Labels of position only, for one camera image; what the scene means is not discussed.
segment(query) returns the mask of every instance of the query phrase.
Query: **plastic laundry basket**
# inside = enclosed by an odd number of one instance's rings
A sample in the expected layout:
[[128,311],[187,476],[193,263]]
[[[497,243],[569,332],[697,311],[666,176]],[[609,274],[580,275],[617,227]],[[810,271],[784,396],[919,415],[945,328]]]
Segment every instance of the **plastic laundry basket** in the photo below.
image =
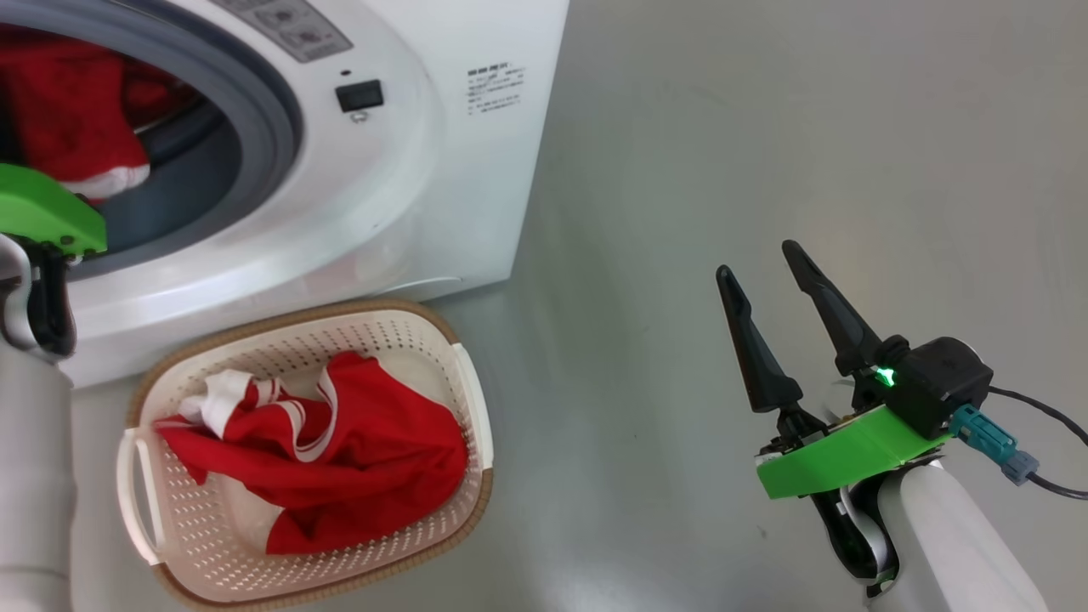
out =
[[[335,354],[378,357],[392,376],[448,406],[469,450],[457,492],[426,518],[381,540],[309,555],[263,552],[276,509],[239,482],[212,474],[198,486],[151,428],[182,399],[205,392],[226,368],[312,389]],[[415,567],[460,543],[491,497],[491,427],[468,353],[431,310],[406,302],[360,302],[231,330],[166,358],[133,399],[118,454],[118,497],[128,535],[162,585],[199,610],[269,610],[345,592]],[[137,507],[139,458],[151,530]]]

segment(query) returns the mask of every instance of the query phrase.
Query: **front-loading washing machine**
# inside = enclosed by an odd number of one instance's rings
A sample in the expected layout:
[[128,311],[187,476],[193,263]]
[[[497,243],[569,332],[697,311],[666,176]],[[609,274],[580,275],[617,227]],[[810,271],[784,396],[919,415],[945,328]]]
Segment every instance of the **front-loading washing machine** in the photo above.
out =
[[76,385],[341,299],[507,278],[567,0],[0,0],[201,94],[72,272]]

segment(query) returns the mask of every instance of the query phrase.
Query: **gray floor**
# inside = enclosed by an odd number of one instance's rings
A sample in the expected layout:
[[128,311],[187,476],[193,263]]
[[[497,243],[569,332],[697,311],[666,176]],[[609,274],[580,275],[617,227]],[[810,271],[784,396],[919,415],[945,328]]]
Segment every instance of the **gray floor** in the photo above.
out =
[[[778,244],[879,333],[970,342],[1088,420],[1088,9],[1077,0],[574,0],[514,279],[438,309],[480,368],[495,494],[458,549],[311,610],[858,610],[802,500],[770,502],[712,274],[728,262],[809,407],[830,345]],[[175,610],[112,488],[133,382],[81,394],[78,611]],[[1088,454],[987,411],[1085,487]],[[947,465],[1051,610],[1083,605],[1084,509]]]

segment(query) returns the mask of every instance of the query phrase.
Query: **black switch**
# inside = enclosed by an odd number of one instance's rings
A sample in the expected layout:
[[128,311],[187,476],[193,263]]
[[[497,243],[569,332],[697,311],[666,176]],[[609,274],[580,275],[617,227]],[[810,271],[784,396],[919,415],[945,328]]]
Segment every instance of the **black switch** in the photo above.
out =
[[381,81],[368,81],[337,87],[336,97],[339,99],[341,110],[344,112],[380,107],[385,103]]

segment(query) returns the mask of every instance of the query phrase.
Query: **cable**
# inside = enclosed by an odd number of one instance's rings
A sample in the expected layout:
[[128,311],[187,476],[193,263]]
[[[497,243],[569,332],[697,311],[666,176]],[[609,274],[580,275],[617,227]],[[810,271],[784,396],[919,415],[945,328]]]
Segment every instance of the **cable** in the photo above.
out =
[[1051,493],[1058,493],[1059,495],[1074,499],[1074,500],[1088,500],[1088,491],[1076,491],[1073,489],[1066,489],[1060,485],[1054,485],[1050,480],[1047,480],[1038,474],[1028,474],[1027,479],[1035,482],[1036,485],[1047,489]]
[[[1070,431],[1075,433],[1077,438],[1080,438],[1081,442],[1088,445],[1088,431],[1085,431],[1083,427],[1077,425],[1076,421],[1074,421],[1072,418],[1065,416],[1058,408],[1053,406],[1048,406],[1047,404],[1043,404],[1042,402],[1034,397],[1028,397],[1027,395],[1023,395],[1015,391],[1009,391],[1007,389],[990,387],[990,393],[993,393],[994,395],[1004,395],[1005,397],[1011,397],[1013,400],[1024,402],[1025,404],[1031,406],[1033,408],[1038,409],[1042,414],[1061,421],[1061,424],[1067,427]],[[1065,487],[1062,487],[1060,485],[1054,485],[1053,482],[1047,480],[1046,478],[1039,476],[1038,474],[1029,474],[1027,476],[1027,479],[1030,480],[1031,482],[1035,482],[1039,487],[1042,487],[1043,489],[1050,491],[1051,493],[1055,493],[1064,498],[1070,498],[1074,500],[1088,500],[1088,491],[1066,489]]]

